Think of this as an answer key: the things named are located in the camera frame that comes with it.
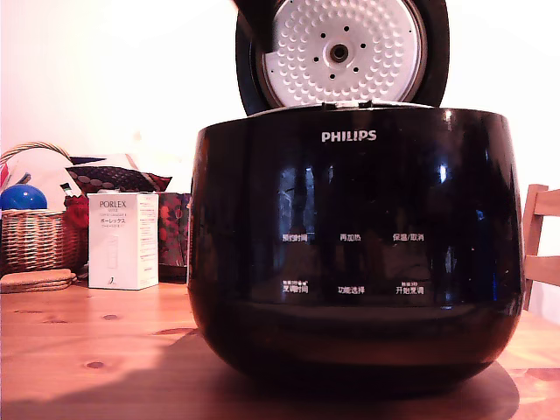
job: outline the white inner lid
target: white inner lid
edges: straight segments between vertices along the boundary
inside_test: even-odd
[[[407,101],[423,77],[424,27],[407,0],[285,0],[262,70],[279,106]]]

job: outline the wood knot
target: wood knot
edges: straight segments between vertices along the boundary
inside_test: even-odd
[[[92,361],[86,365],[88,368],[101,369],[105,367],[105,363],[102,361]]]

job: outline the coaster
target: coaster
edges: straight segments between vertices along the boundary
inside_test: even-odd
[[[59,291],[68,287],[75,280],[76,275],[69,269],[12,273],[0,279],[0,292]]]

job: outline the woven basket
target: woven basket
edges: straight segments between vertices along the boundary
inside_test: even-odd
[[[6,151],[0,164],[21,151],[61,148],[49,143],[26,143]],[[34,270],[78,270],[88,262],[88,230],[67,222],[65,212],[50,210],[5,210],[2,212],[2,275]]]

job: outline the wooden table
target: wooden table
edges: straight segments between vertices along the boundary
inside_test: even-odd
[[[197,334],[186,287],[2,295],[2,419],[560,419],[560,326],[524,312],[499,362],[444,395],[258,388]]]

